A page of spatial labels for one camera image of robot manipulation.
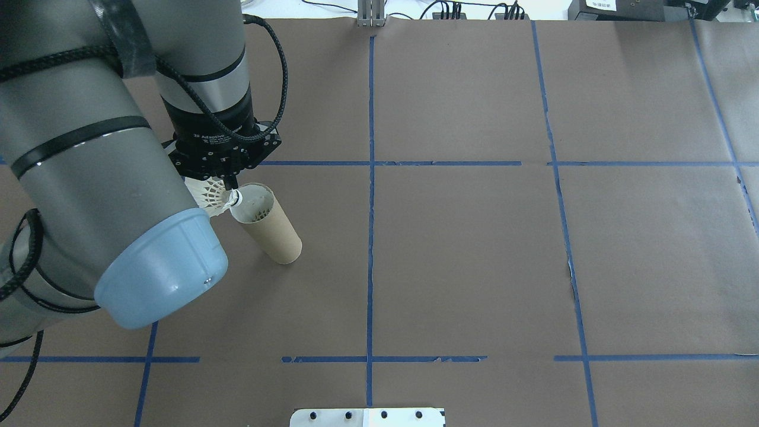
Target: black cable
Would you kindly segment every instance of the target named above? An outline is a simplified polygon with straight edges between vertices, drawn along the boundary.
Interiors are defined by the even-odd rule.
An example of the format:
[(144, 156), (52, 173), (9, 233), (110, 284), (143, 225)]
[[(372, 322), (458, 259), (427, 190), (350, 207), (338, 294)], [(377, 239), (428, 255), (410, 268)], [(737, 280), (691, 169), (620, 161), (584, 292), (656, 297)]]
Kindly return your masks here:
[(508, 19), (515, 19), (515, 14), (519, 10), (519, 1), (514, 0), (514, 4), (511, 7), (511, 10), (509, 11), (509, 18)]
[(506, 14), (508, 14), (508, 12), (509, 12), (509, 5), (507, 5), (506, 3), (499, 3), (499, 4), (495, 5), (495, 6), (493, 6), (493, 9), (490, 11), (490, 14), (487, 15), (487, 19), (489, 20), (490, 18), (492, 18), (493, 14), (496, 13), (496, 9), (498, 9), (500, 7), (504, 8), (504, 11), (503, 11), (504, 16)]
[(449, 10), (449, 9), (448, 9), (448, 7), (449, 7), (449, 6), (448, 6), (448, 2), (445, 2), (445, 1), (443, 1), (443, 0), (435, 0), (435, 1), (434, 1), (434, 2), (432, 2), (432, 3), (429, 3), (429, 5), (427, 6), (427, 8), (425, 8), (425, 9), (424, 9), (424, 11), (422, 12), (422, 15), (420, 15), (420, 16), (419, 16), (419, 19), (424, 19), (424, 15), (425, 15), (425, 14), (427, 14), (427, 12), (428, 12), (428, 11), (429, 11), (429, 10), (430, 10), (430, 9), (431, 9), (431, 8), (432, 8), (434, 5), (435, 5), (435, 4), (437, 4), (437, 3), (440, 3), (440, 4), (441, 4), (441, 6), (440, 6), (440, 17), (441, 17), (441, 19), (442, 19), (442, 5), (445, 5), (445, 7), (446, 7), (446, 10)]
[(401, 12), (392, 12), (391, 14), (388, 14), (387, 16), (393, 16), (393, 15), (400, 15), (400, 16), (405, 16), (405, 17), (407, 17), (408, 19), (412, 19), (412, 20), (413, 20), (413, 18), (412, 18), (412, 17), (410, 17), (410, 16), (408, 16), (408, 15), (406, 15), (406, 14), (402, 14)]
[[(255, 134), (251, 137), (244, 137), (239, 134), (235, 134), (232, 130), (224, 126), (224, 124), (216, 118), (216, 116), (213, 114), (210, 108), (206, 105), (206, 103), (200, 98), (200, 95), (195, 92), (195, 89), (193, 89), (189, 83), (184, 79), (184, 76), (182, 76), (181, 73), (176, 71), (166, 60), (163, 58), (160, 58), (159, 56), (156, 56), (156, 69), (161, 72), (162, 74), (167, 75), (167, 77), (171, 78), (172, 80), (176, 81), (177, 84), (184, 90), (184, 92), (190, 97), (190, 99), (193, 100), (195, 105), (200, 109), (200, 111), (203, 112), (214, 124), (216, 129), (223, 134), (227, 135), (228, 137), (235, 139), (236, 141), (240, 142), (258, 142), (263, 140), (268, 134), (272, 133), (272, 131), (277, 127), (279, 122), (282, 120), (282, 116), (285, 114), (285, 103), (287, 101), (287, 90), (288, 90), (288, 69), (287, 69), (287, 60), (285, 59), (285, 52), (282, 48), (282, 44), (279, 42), (279, 38), (274, 33), (274, 29), (271, 28), (269, 23), (267, 23), (263, 18), (253, 16), (253, 15), (243, 15), (244, 16), (244, 22), (246, 24), (256, 24), (264, 29), (266, 29), (266, 32), (269, 33), (269, 36), (271, 36), (272, 41), (274, 42), (274, 45), (277, 48), (277, 53), (279, 54), (279, 61), (282, 64), (282, 94), (279, 98), (279, 109), (277, 110), (277, 114), (275, 118), (272, 120), (271, 124), (264, 129), (263, 132), (259, 134)], [(102, 58), (104, 56), (115, 56), (118, 57), (118, 54), (116, 52), (116, 49), (113, 46), (85, 46), (78, 49), (72, 49), (64, 52), (58, 52), (51, 55), (43, 56), (41, 58), (32, 59), (30, 61), (21, 62), (16, 65), (11, 65), (7, 68), (0, 69), (0, 83), (3, 83), (7, 80), (10, 80), (14, 77), (20, 77), (25, 74), (29, 74), (35, 71), (41, 71), (45, 70), (47, 68), (55, 67), (56, 65), (63, 65), (67, 64), (69, 62), (75, 62), (80, 61), (81, 59), (88, 59), (88, 58)]]
[(277, 48), (277, 53), (279, 54), (279, 61), (282, 64), (282, 95), (279, 98), (279, 109), (277, 110), (277, 114), (272, 120), (272, 123), (266, 127), (266, 129), (263, 130), (263, 132), (259, 134), (255, 134), (252, 137), (244, 137), (239, 134), (235, 134), (231, 129), (224, 126), (224, 123), (222, 123), (221, 120), (219, 120), (216, 115), (213, 114), (210, 108), (206, 105), (205, 102), (200, 98), (200, 95), (195, 92), (195, 89), (190, 86), (190, 84), (184, 79), (184, 76), (179, 71), (176, 71), (166, 60), (163, 58), (160, 58), (156, 56), (156, 69), (161, 73), (166, 75), (167, 77), (171, 78), (173, 81), (176, 81), (177, 84), (184, 90), (184, 92), (190, 97), (190, 99), (193, 100), (195, 105), (200, 109), (200, 111), (205, 114), (208, 119), (211, 120), (211, 122), (214, 124), (216, 129), (223, 134), (227, 135), (228, 137), (240, 141), (240, 142), (258, 142), (263, 140), (268, 134), (272, 133), (272, 131), (277, 127), (279, 122), (282, 120), (282, 116), (285, 114), (285, 102), (287, 101), (287, 88), (288, 88), (288, 71), (287, 71), (287, 61), (285, 60), (285, 52), (282, 49), (282, 44), (279, 42), (279, 38), (277, 38), (277, 35), (274, 33), (274, 29), (267, 23), (263, 18), (253, 15), (243, 15), (244, 21), (246, 24), (256, 24), (266, 29), (266, 32), (269, 33), (269, 35), (272, 37), (272, 41), (274, 42), (274, 45)]
[(344, 10), (344, 11), (353, 12), (353, 13), (355, 13), (355, 14), (357, 14), (357, 13), (358, 13), (358, 11), (355, 11), (355, 10), (353, 10), (353, 9), (350, 9), (350, 8), (346, 8), (346, 7), (344, 7), (344, 6), (340, 6), (340, 5), (332, 5), (332, 4), (330, 4), (330, 3), (316, 3), (316, 2), (309, 2), (308, 0), (301, 0), (301, 2), (303, 2), (303, 3), (306, 3), (306, 4), (308, 4), (308, 5), (315, 5), (315, 6), (329, 6), (329, 7), (331, 7), (331, 8), (338, 8), (338, 9), (342, 9), (342, 10)]
[(18, 64), (0, 69), (0, 83), (4, 83), (12, 78), (30, 74), (35, 71), (42, 71), (48, 68), (53, 68), (57, 65), (81, 61), (82, 59), (102, 58), (104, 56), (118, 57), (116, 48), (113, 46), (105, 45), (85, 46), (76, 49), (65, 50), (63, 52), (53, 53), (52, 55), (19, 62)]
[(9, 261), (12, 261), (13, 257), (13, 244), (16, 242), (16, 238), (21, 233), (22, 225), (24, 221), (29, 224), (29, 252), (24, 259), (24, 263), (14, 272), (13, 277), (8, 279), (0, 288), (0, 301), (5, 300), (13, 292), (16, 291), (24, 282), (29, 278), (29, 275), (34, 271), (34, 267), (39, 261), (39, 255), (43, 249), (43, 222), (39, 218), (39, 211), (37, 209), (30, 209), (24, 214), (24, 218), (18, 223), (16, 231), (14, 232), (13, 239), (11, 240), (11, 252)]
[(13, 400), (8, 404), (8, 407), (5, 408), (5, 410), (0, 414), (0, 422), (3, 422), (6, 418), (8, 418), (9, 415), (11, 415), (11, 412), (13, 412), (13, 409), (18, 405), (18, 401), (21, 400), (21, 397), (24, 395), (24, 392), (27, 390), (27, 387), (29, 387), (29, 382), (32, 381), (32, 375), (34, 375), (34, 369), (37, 367), (37, 362), (39, 361), (39, 351), (42, 349), (43, 346), (43, 336), (45, 331), (37, 332), (37, 338), (34, 341), (34, 351), (32, 352), (32, 358), (29, 361), (29, 368), (27, 369), (27, 374), (24, 376), (24, 380), (21, 382), (21, 386), (18, 388), (18, 391), (16, 392), (16, 395), (13, 396)]

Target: metal bracket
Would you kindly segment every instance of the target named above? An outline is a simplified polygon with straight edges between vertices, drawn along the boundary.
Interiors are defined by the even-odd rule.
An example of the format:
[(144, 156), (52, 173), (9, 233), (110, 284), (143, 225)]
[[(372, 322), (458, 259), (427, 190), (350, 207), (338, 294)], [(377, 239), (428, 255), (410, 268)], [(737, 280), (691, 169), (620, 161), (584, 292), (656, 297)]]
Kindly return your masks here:
[(297, 410), (290, 427), (445, 427), (446, 411), (438, 408), (370, 408)]
[(358, 26), (384, 27), (385, 0), (358, 0)]

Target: table surface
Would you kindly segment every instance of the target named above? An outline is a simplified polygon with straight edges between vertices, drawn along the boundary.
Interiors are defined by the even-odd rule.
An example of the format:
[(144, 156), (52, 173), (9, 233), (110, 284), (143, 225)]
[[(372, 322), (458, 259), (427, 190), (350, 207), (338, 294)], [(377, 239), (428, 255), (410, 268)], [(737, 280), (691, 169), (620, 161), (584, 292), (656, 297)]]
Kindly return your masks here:
[[(49, 328), (10, 425), (273, 425), (434, 406), (448, 425), (756, 425), (759, 109), (748, 24), (273, 20), (284, 144), (242, 174), (304, 242), (228, 213), (226, 277), (137, 331)], [(276, 51), (246, 28), (259, 119)], [(155, 84), (127, 82), (160, 141)], [(30, 206), (0, 166), (6, 236)], [(0, 360), (0, 402), (31, 344)]]

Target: blue tape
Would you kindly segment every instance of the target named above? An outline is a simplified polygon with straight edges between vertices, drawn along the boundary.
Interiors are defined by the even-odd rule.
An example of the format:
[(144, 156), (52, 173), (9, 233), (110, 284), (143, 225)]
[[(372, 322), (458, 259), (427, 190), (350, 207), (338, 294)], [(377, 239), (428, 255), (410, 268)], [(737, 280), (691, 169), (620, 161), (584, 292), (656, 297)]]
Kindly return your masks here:
[[(29, 356), (7, 356), (0, 362), (29, 363)], [(145, 363), (142, 356), (40, 356), (39, 363)]]
[(374, 37), (369, 38), (369, 248), (367, 268), (367, 408), (372, 407), (374, 327)]
[[(659, 362), (684, 360), (741, 360), (759, 362), (759, 355), (742, 354), (600, 354), (588, 356), (591, 362)], [(554, 362), (582, 362), (582, 356), (554, 356)]]
[(373, 359), (374, 362), (381, 363), (478, 363), (487, 359), (487, 356), (374, 356)]
[[(373, 356), (372, 363), (478, 363), (487, 356)], [(282, 363), (366, 363), (366, 356), (285, 356)]]
[(283, 357), (282, 363), (366, 363), (366, 356), (296, 356)]
[(559, 199), (559, 214), (562, 220), (562, 231), (564, 233), (564, 246), (567, 252), (567, 263), (569, 273), (572, 279), (572, 290), (575, 293), (575, 317), (577, 318), (577, 330), (580, 337), (580, 351), (582, 352), (582, 365), (585, 371), (585, 387), (587, 389), (587, 402), (591, 410), (591, 423), (593, 427), (598, 427), (598, 415), (596, 413), (596, 398), (593, 392), (593, 379), (591, 377), (591, 364), (587, 360), (587, 344), (585, 342), (585, 327), (582, 321), (582, 309), (580, 306), (580, 293), (577, 288), (577, 276), (575, 274), (575, 262), (572, 257), (572, 244), (569, 241), (569, 228), (567, 226), (566, 211), (564, 209), (564, 196), (562, 195), (561, 179), (559, 177), (559, 164), (556, 158), (556, 146), (553, 141), (553, 130), (548, 119), (548, 96), (546, 95), (546, 81), (543, 78), (543, 63), (540, 60), (540, 44), (537, 39), (537, 27), (535, 21), (530, 21), (532, 25), (532, 39), (535, 45), (535, 62), (537, 63), (537, 77), (540, 82), (540, 94), (543, 98), (543, 115), (546, 119), (546, 133), (551, 148), (551, 161), (553, 164), (553, 178), (556, 185), (556, 196)]
[[(30, 356), (7, 356), (5, 363), (29, 363)], [(39, 363), (145, 363), (143, 356), (40, 356)], [(200, 357), (153, 357), (153, 363), (200, 363)]]
[(153, 357), (151, 363), (200, 363), (200, 357)]
[(311, 160), (264, 160), (261, 166), (369, 166), (369, 162), (311, 161)]
[(142, 411), (145, 407), (145, 395), (147, 394), (147, 382), (150, 379), (150, 364), (153, 362), (153, 348), (156, 346), (156, 334), (158, 333), (158, 322), (153, 322), (150, 328), (150, 340), (147, 343), (147, 354), (145, 355), (145, 369), (143, 370), (143, 382), (140, 386), (140, 397), (137, 400), (137, 411), (134, 413), (134, 427), (140, 427), (142, 422)]
[(402, 160), (398, 162), (381, 161), (375, 162), (377, 166), (521, 166), (518, 161), (413, 161)]
[(733, 166), (732, 162), (557, 162), (559, 166)]
[(722, 135), (725, 137), (725, 142), (727, 143), (727, 150), (730, 153), (730, 160), (732, 160), (732, 164), (735, 167), (735, 174), (738, 176), (738, 179), (740, 180), (740, 186), (741, 186), (741, 192), (743, 193), (743, 200), (746, 202), (746, 207), (748, 208), (748, 214), (751, 217), (751, 225), (754, 226), (754, 233), (759, 237), (759, 223), (757, 222), (756, 212), (754, 212), (754, 205), (751, 203), (751, 196), (748, 195), (748, 189), (746, 188), (746, 181), (743, 179), (743, 173), (741, 172), (741, 167), (738, 163), (738, 158), (735, 156), (735, 150), (732, 146), (732, 139), (730, 139), (730, 134), (727, 131), (727, 126), (725, 125), (725, 119), (722, 115), (722, 109), (720, 108), (719, 103), (716, 101), (716, 96), (714, 95), (714, 88), (712, 87), (711, 78), (709, 78), (709, 72), (707, 71), (706, 62), (704, 62), (704, 55), (701, 52), (701, 43), (698, 41), (698, 33), (696, 31), (696, 25), (693, 23), (693, 19), (689, 19), (688, 22), (691, 25), (691, 34), (693, 35), (693, 43), (696, 46), (696, 55), (698, 56), (698, 64), (701, 66), (701, 73), (704, 75), (704, 81), (707, 84), (707, 89), (709, 90), (709, 97), (712, 100), (712, 105), (714, 106), (714, 111), (716, 112), (716, 117), (720, 123), (720, 129), (722, 130)]

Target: cardboard tube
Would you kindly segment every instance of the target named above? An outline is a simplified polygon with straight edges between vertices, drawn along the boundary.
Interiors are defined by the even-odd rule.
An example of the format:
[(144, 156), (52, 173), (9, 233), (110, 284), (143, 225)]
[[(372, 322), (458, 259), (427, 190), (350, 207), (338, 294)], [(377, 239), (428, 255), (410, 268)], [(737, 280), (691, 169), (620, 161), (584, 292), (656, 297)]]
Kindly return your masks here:
[(298, 259), (303, 242), (279, 206), (274, 192), (263, 184), (241, 186), (240, 201), (229, 211), (261, 249), (277, 264)]

